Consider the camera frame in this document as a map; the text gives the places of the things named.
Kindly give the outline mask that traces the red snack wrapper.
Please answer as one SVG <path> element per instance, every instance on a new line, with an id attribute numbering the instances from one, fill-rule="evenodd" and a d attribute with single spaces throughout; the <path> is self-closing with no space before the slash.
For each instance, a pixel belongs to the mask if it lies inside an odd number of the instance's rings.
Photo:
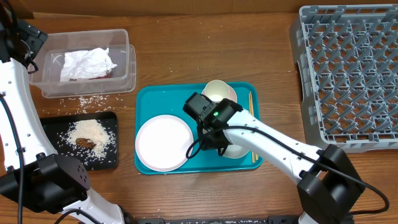
<path id="1" fill-rule="evenodd" d="M 70 78 L 69 81 L 99 80 L 99 79 L 105 79 L 105 78 L 111 78 L 111 74 L 107 73 L 106 75 L 104 75 L 102 77 L 94 77 L 94 78 Z"/>

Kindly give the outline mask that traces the brown food scrap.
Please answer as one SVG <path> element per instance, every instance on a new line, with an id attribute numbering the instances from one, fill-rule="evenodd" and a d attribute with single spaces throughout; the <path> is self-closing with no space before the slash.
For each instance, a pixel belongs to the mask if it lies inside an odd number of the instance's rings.
<path id="1" fill-rule="evenodd" d="M 93 149 L 96 146 L 92 140 L 87 138 L 76 138 L 75 144 L 86 149 Z"/>

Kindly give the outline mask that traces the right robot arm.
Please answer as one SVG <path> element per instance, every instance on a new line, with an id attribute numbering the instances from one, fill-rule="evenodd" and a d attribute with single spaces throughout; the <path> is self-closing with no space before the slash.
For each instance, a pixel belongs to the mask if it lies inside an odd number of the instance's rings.
<path id="1" fill-rule="evenodd" d="M 206 131 L 198 135 L 197 144 L 241 146 L 289 176 L 303 208 L 299 223 L 343 223 L 365 190 L 349 157 L 336 145 L 320 149 L 294 140 L 226 98 L 214 103 L 194 93 L 183 110 Z"/>

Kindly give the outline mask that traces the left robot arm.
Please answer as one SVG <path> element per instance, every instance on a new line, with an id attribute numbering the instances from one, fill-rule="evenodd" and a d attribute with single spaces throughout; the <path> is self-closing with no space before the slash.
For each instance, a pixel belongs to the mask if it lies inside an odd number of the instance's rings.
<path id="1" fill-rule="evenodd" d="M 60 155 L 50 143 L 32 100 L 28 77 L 48 35 L 18 20 L 9 1 L 1 1 L 1 142 L 6 174 L 1 195 L 17 203 L 17 221 L 28 208 L 36 213 L 71 215 L 81 223 L 132 223 L 121 206 L 91 188 L 84 165 Z"/>

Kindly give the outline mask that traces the large white plate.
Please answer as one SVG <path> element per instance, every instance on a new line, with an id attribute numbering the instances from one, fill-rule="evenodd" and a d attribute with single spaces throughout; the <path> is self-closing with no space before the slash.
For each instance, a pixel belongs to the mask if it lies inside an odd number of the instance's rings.
<path id="1" fill-rule="evenodd" d="M 135 150 L 139 160 L 150 170 L 168 172 L 187 162 L 186 151 L 193 143 L 193 134 L 182 119 L 158 115 L 138 130 Z"/>

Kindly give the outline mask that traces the white napkin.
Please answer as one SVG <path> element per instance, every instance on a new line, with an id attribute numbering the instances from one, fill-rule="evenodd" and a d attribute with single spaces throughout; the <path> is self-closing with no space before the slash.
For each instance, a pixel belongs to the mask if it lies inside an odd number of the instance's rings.
<path id="1" fill-rule="evenodd" d="M 68 82 L 70 78 L 102 77 L 111 73 L 117 66 L 111 60 L 108 48 L 66 52 L 60 81 Z"/>

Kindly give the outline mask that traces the white cup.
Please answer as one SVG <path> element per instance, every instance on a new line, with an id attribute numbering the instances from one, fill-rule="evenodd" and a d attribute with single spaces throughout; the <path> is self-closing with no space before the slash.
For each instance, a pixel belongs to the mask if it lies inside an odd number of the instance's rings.
<path id="1" fill-rule="evenodd" d="M 211 101 L 218 103 L 229 97 L 229 86 L 221 80 L 212 80 L 208 82 L 203 89 L 203 94 Z"/>

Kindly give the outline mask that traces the grey bowl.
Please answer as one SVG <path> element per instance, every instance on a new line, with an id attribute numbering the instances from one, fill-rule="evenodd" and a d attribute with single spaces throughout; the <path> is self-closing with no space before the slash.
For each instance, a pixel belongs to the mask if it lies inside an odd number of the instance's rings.
<path id="1" fill-rule="evenodd" d="M 223 157 L 227 157 L 229 159 L 240 159 L 244 157 L 248 152 L 248 149 L 245 149 L 239 145 L 230 144 L 226 148 Z"/>

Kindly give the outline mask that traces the pile of white rice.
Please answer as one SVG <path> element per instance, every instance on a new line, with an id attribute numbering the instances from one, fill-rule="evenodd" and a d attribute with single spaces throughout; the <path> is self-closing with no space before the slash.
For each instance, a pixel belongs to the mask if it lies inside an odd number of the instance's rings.
<path id="1" fill-rule="evenodd" d="M 67 151 L 62 154 L 77 156 L 86 161 L 103 161 L 108 152 L 114 152 L 116 135 L 109 128 L 105 128 L 99 120 L 89 119 L 76 121 L 69 125 L 66 131 L 57 133 L 57 146 L 66 146 Z M 87 138 L 92 140 L 96 146 L 86 149 L 75 144 L 76 138 Z"/>

